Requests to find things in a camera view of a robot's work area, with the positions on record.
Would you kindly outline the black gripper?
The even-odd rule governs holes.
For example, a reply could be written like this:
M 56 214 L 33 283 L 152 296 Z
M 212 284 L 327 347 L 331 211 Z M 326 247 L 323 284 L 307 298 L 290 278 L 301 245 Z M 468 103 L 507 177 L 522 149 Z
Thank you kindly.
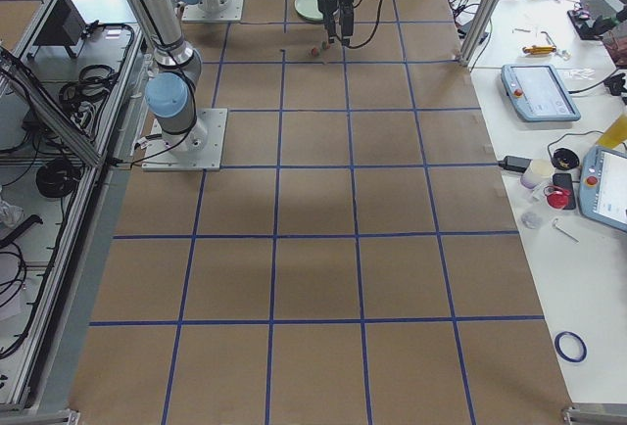
M 317 0 L 319 11 L 324 17 L 324 28 L 327 33 L 327 43 L 335 42 L 336 14 L 339 11 L 339 24 L 341 29 L 341 44 L 349 47 L 354 35 L 354 2 L 356 0 Z

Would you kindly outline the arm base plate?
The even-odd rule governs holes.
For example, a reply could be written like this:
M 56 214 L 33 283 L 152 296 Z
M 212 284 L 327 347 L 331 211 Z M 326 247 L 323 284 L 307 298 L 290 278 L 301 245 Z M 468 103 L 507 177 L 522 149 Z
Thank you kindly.
M 221 165 L 228 109 L 199 109 L 195 127 L 185 141 L 172 148 L 177 140 L 165 134 L 151 140 L 146 147 L 148 159 L 142 161 L 145 171 L 219 170 Z
M 200 0 L 187 4 L 182 14 L 184 23 L 238 23 L 243 14 L 244 0 Z

